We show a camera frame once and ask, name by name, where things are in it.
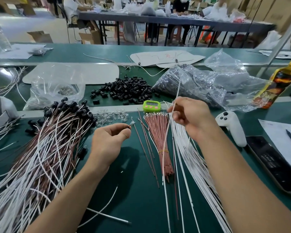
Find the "left hand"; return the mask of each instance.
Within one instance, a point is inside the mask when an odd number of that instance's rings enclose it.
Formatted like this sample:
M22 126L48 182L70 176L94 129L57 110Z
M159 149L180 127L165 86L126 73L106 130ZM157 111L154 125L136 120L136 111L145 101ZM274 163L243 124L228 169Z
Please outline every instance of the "left hand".
M115 123L97 128L92 139L92 150L85 164L89 170L97 171L101 178L120 153L123 141L131 135L131 127Z

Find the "green workbench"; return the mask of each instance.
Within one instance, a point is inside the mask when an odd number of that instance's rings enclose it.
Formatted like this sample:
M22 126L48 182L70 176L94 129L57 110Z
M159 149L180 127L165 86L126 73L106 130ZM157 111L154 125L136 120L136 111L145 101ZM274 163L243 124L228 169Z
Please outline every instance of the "green workbench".
M39 62L47 61L95 63L104 62L95 58L84 56L83 53L97 57L108 58L117 62L128 63L129 59L126 57L126 55L130 55L136 52L185 49L178 47L163 48L155 46L100 46L78 44L47 44L47 46L54 47L54 50L48 52L44 57L36 56L22 62L20 62L19 60L9 60L6 62L3 61L1 63L6 65L12 62L16 64L22 63L22 65L29 65L30 67L28 68L28 70L32 70L32 66L38 64ZM213 48L188 49L192 49L190 51L192 54L200 54L205 56L209 56L214 52L218 51L218 49ZM236 59L240 59L242 61L245 61L246 63L251 64L259 64L262 61L265 62L265 60L267 59L267 57L261 54L247 52L245 49L224 49L224 51ZM275 60L275 62L281 64L284 62L287 63L289 61ZM251 75L254 75L254 72L257 72L260 69L260 66L248 66L247 69ZM150 74L155 74L159 72L160 69L156 67L149 67L148 71ZM274 71L274 68L270 68L264 75L264 77L269 77L272 71ZM120 67L120 78L123 78L124 75L128 75L129 77L140 76L143 77L148 82L148 84L154 84L162 74L155 77L150 77L139 67L131 67L130 70L125 70L123 67ZM86 86L84 99L88 99L89 101L91 101L89 98L90 91L98 87L99 86L92 85ZM21 91L21 94L27 100L30 96L30 85L20 83L19 89ZM25 102L22 101L16 90L12 90L7 97L13 100L18 110L21 110L23 108ZM111 98L99 99L101 101L100 106L122 105L122 102L113 101ZM174 98L161 96L161 98L158 100L171 101L172 99ZM217 116L217 114L221 112L222 110L218 109L212 110L213 116ZM133 119L136 121L136 128L138 129L138 132L142 138L143 144L145 144L145 140L141 132L141 125L136 119L137 114L137 112L130 112L129 118L133 117ZM291 102L278 102L272 105L272 107L268 110L257 109L249 113L237 112L237 115L240 119L246 135L263 135L270 143L272 143L260 126L258 119L291 123ZM4 146L14 141L18 141L18 143L0 152L0 174L7 172L11 168L13 160L18 156L17 150L31 139L31 137L26 135L24 132L24 130L28 128L27 121L27 119L22 119L20 121L20 124L12 132L1 140L0 148L3 148ZM172 141L170 133L171 132L169 131L167 141L169 151L170 153L172 153ZM87 147L91 146L91 137L92 134L89 134L85 142ZM291 195L283 193L275 186L275 184L265 174L260 164L251 154L248 154L243 149L240 149L240 151L245 160L260 177L260 179L291 210ZM159 158L157 154L155 154L155 160L153 161L155 163L156 172L160 173ZM81 169L84 163L85 160L80 162L77 167L77 171ZM209 205L199 191L187 168L185 168L185 174L192 195L195 214L199 223L200 231L202 233L222 232L213 212L211 211ZM179 172L179 175L185 230L187 232L197 232L181 172ZM112 202L103 212L111 216L128 220L132 222L132 225L129 226L123 223L119 223L115 220L107 219L103 216L97 216L85 226L80 227L77 232L168 232L165 197L160 175L158 175L158 180L160 184L160 189L158 189L155 177L153 176L151 169L149 168L144 152L140 145L140 141L136 136L136 130L132 128L131 138L123 143L119 157L111 165L109 172L99 184L97 191L93 195L93 198L89 204L89 208L100 211L110 200L116 186L118 186L117 192ZM180 215L179 220L177 220L174 183L172 178L170 178L170 183L167 183L167 195L172 232L182 232ZM92 216L93 213L86 211L82 222L86 221Z

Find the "green timer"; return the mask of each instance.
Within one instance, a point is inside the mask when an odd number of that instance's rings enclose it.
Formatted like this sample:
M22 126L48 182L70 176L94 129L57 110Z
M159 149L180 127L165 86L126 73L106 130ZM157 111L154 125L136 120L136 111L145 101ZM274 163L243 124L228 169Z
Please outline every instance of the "green timer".
M143 102L143 111L146 113L160 112L161 103L158 101L144 101Z

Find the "hand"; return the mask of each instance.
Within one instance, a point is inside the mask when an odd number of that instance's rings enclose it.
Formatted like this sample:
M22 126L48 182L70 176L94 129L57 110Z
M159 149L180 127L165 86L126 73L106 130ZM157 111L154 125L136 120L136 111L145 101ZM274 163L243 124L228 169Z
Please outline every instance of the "hand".
M172 115L174 121L185 126L186 132L195 141L213 126L218 126L214 117L211 115L208 105L199 100L187 97L177 97L174 113ZM173 106L167 109L171 113Z
M130 135L131 127L125 123L97 128L92 138L92 150L85 164L86 168L94 170L102 178L119 155L123 141Z

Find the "white game controller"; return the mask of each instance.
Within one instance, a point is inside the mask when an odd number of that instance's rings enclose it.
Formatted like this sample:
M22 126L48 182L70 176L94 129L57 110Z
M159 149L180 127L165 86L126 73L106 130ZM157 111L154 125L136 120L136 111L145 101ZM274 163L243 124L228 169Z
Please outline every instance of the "white game controller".
M216 121L220 127L226 127L230 132L239 147L245 147L247 145L244 130L241 127L241 123L237 115L232 111L225 111L220 113L216 117Z

